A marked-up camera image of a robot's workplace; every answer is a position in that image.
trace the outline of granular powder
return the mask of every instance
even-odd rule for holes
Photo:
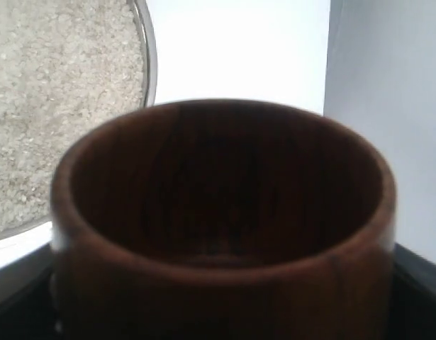
[[[125,0],[0,0],[0,230],[46,215],[66,148],[141,100]]]

